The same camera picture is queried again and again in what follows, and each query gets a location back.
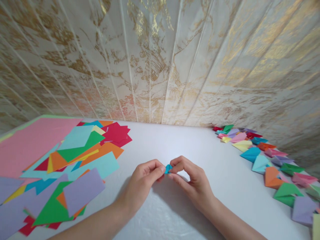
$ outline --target wallpaper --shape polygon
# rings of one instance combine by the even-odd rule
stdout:
[[[320,175],[319,63],[318,0],[3,0],[0,133],[41,114],[235,124]]]

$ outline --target green paper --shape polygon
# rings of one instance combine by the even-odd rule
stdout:
[[[294,200],[296,198],[293,195],[303,197],[303,194],[299,191],[296,185],[283,183],[273,198],[293,208]]]
[[[227,125],[224,127],[223,131],[226,132],[226,134],[228,134],[230,132],[230,130],[233,128],[233,124],[232,125]]]
[[[298,167],[298,166],[295,166],[292,164],[284,163],[281,166],[280,171],[285,172],[286,174],[289,174],[290,176],[293,176],[295,172],[300,173],[300,172],[304,171],[304,168]]]
[[[33,223],[34,226],[36,225],[43,225],[43,224],[50,224],[50,223],[57,223],[57,222],[65,222],[65,221],[72,221],[74,217],[69,218],[68,210],[65,209],[60,202],[56,199],[59,196],[63,188],[68,186],[70,182],[61,182],[57,186],[56,190],[51,195],[50,199],[40,212],[39,216]]]
[[[66,162],[71,162],[73,159],[80,156],[82,153],[92,148],[103,139],[105,139],[104,136],[101,136],[96,131],[92,131],[85,146],[80,148],[58,150],[57,152],[66,160]]]

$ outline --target orange origami module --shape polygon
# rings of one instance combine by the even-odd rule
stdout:
[[[264,175],[264,185],[269,188],[279,189],[284,183],[278,178],[279,171],[275,167],[267,167]]]

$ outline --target finger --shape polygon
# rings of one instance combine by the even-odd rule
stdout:
[[[185,192],[190,192],[192,187],[178,174],[170,173],[168,174],[168,178],[172,179],[175,183],[177,183]]]
[[[159,179],[164,174],[165,171],[166,167],[160,166],[153,170],[149,175],[145,176],[145,178],[147,179],[147,182],[150,185],[152,185],[157,179]]]

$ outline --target white table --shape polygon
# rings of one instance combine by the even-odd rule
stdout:
[[[267,239],[310,239],[309,228],[290,219],[291,208],[272,198],[276,190],[264,186],[263,175],[252,172],[252,163],[240,157],[241,152],[231,143],[220,143],[210,128],[118,122],[128,125],[133,141],[123,147],[120,169],[105,179],[106,189],[90,202],[84,216],[63,223],[58,230],[38,227],[27,239],[47,239],[111,204],[138,164],[157,158],[167,165],[180,155],[202,167],[215,196]],[[10,239],[26,238],[16,233]],[[223,237],[183,191],[165,178],[153,185],[141,209],[115,239]]]

